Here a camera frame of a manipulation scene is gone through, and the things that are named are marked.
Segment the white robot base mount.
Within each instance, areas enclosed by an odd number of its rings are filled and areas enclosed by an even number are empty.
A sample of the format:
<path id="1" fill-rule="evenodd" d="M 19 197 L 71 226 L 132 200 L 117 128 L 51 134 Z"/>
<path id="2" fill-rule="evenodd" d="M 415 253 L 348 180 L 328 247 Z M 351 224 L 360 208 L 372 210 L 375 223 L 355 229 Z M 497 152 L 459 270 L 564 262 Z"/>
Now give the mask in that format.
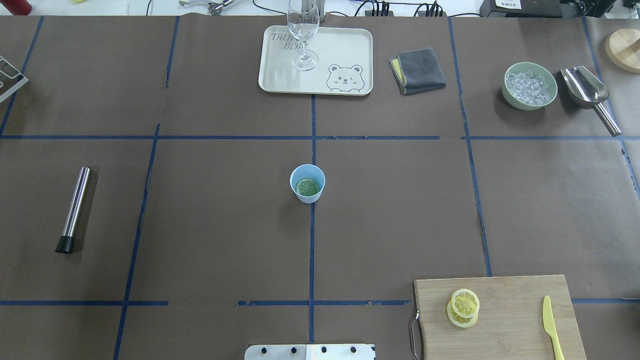
<path id="1" fill-rule="evenodd" d="M 247 347 L 245 360 L 375 360 L 373 344 L 254 344 Z"/>

